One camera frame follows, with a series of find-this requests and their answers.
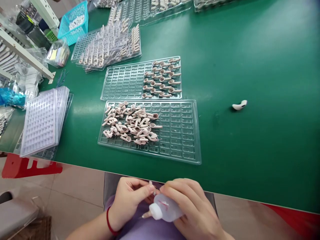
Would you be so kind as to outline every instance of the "workbench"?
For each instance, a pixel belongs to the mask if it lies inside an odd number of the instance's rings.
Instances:
[[[108,16],[107,9],[89,13],[89,31],[106,25]],[[55,87],[61,71],[69,71],[64,85],[74,98],[55,160],[159,182],[191,178],[206,191],[320,213],[317,2],[192,8],[140,31],[142,57],[128,63],[181,56],[183,98],[198,106],[202,165],[98,145],[106,69],[85,74],[70,61],[50,67],[54,82],[40,87]],[[242,100],[248,105],[233,111]],[[13,152],[23,119],[15,111],[0,151]]]

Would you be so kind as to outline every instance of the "blister tray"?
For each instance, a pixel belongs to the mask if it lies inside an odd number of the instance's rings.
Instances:
[[[160,3],[165,4],[166,7],[160,7]],[[125,0],[113,6],[110,12],[113,9],[123,8],[125,10],[121,11],[120,19],[129,18],[130,23],[145,25],[183,12],[191,7],[192,0],[158,0],[157,6],[152,5],[152,0]]]
[[[138,31],[139,32],[139,42],[137,44],[139,44],[139,49],[137,52],[133,52],[133,48],[132,48],[132,31]],[[111,54],[105,61],[104,64],[105,66],[110,66],[110,65],[114,65],[116,63],[119,62],[127,62],[130,61],[134,58],[138,58],[142,56],[142,52],[141,52],[141,41],[140,41],[141,37],[140,37],[140,29],[139,29],[139,25],[137,25],[136,27],[133,27],[129,30],[129,35],[128,35],[128,44],[125,48],[122,48],[118,51],[114,51],[113,54]],[[121,55],[121,52],[123,50],[126,50],[126,54],[125,55]],[[86,73],[90,73],[92,71],[95,71],[94,69],[91,68],[85,68],[85,72]]]
[[[72,103],[72,99],[73,99],[73,93],[69,93],[68,101],[67,101],[67,107],[66,107],[64,118],[63,118],[63,126],[62,126],[62,128],[64,127],[64,124],[66,122],[66,119],[67,119],[67,116],[68,116],[68,112],[70,110],[70,106],[71,106],[71,103]],[[14,154],[17,154],[17,155],[20,154],[21,141],[22,141],[22,134],[21,134],[21,136],[20,136],[20,138],[18,140],[18,143],[17,143],[14,151],[13,151]],[[42,159],[47,159],[47,160],[53,160],[54,157],[55,157],[55,154],[57,152],[57,149],[58,149],[58,145],[54,146],[54,147],[51,147],[51,148],[48,148],[46,150],[43,150],[41,152],[38,152],[36,154],[33,154],[33,155],[31,155],[31,157],[42,158]]]
[[[107,73],[104,79],[102,93],[100,99],[102,101],[112,100],[112,99],[142,99],[141,95],[143,93],[150,93],[148,91],[144,91],[142,88],[144,85],[150,86],[150,83],[144,83],[143,80],[146,78],[144,76],[145,72],[152,72],[153,62],[154,61],[164,61],[168,62],[169,59],[180,58],[180,56],[162,58],[152,61],[146,61],[141,63],[127,64],[127,65],[119,65],[115,67],[108,67]],[[181,60],[173,63],[174,65],[181,66]],[[174,69],[175,73],[181,73],[181,68]],[[177,90],[182,89],[182,81],[181,75],[174,77],[176,82],[181,82],[179,85],[173,85],[173,87]],[[168,89],[161,90],[165,93],[168,93]],[[181,99],[182,92],[173,93],[170,99]],[[157,94],[153,94],[150,99],[168,99],[168,98],[160,98]]]
[[[71,61],[80,67],[103,70],[104,61],[120,48],[127,46],[128,23],[118,21],[79,37]]]
[[[93,4],[96,8],[111,8],[120,0],[93,0]]]
[[[27,103],[20,157],[58,144],[57,91],[51,89]]]
[[[58,87],[56,88],[56,90],[57,90],[57,121],[58,121],[58,129],[59,129],[58,139],[60,139],[62,124],[64,121],[64,115],[66,113],[66,107],[67,107],[67,101],[68,101],[67,96],[69,96],[70,90],[66,86]]]
[[[200,12],[212,7],[219,7],[235,0],[194,0],[194,11]]]
[[[107,101],[107,106],[118,106],[122,101]],[[150,156],[159,156],[171,160],[182,161],[191,164],[201,164],[200,136],[197,103],[195,100],[176,101],[129,101],[132,104],[144,107],[147,112],[158,113],[159,119],[152,122],[163,128],[152,131],[159,137],[159,142],[148,142],[146,145],[137,145],[134,142],[126,142],[120,136],[106,138],[103,134],[110,126],[101,126],[98,144],[128,150]]]

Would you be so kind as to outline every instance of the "blue plastic basket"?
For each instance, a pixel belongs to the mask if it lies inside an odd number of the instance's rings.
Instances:
[[[75,6],[73,9],[71,9],[69,12],[67,12],[61,19],[61,24],[59,28],[58,38],[66,38],[68,45],[72,45],[76,43],[79,36],[88,33],[88,9],[87,9],[87,1],[84,1],[77,6]],[[77,16],[84,15],[84,22],[80,26],[69,30],[69,24],[70,22],[74,21]]]

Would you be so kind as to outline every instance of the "glue bottle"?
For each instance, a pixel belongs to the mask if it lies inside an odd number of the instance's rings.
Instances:
[[[155,220],[163,219],[166,222],[173,222],[183,215],[175,201],[160,193],[154,197],[154,203],[149,206],[149,212],[143,214],[142,218],[152,216]]]

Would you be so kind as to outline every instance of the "fingernail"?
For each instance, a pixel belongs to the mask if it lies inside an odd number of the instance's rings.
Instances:
[[[153,185],[149,185],[148,189],[149,189],[150,192],[153,192],[154,191],[154,186]]]

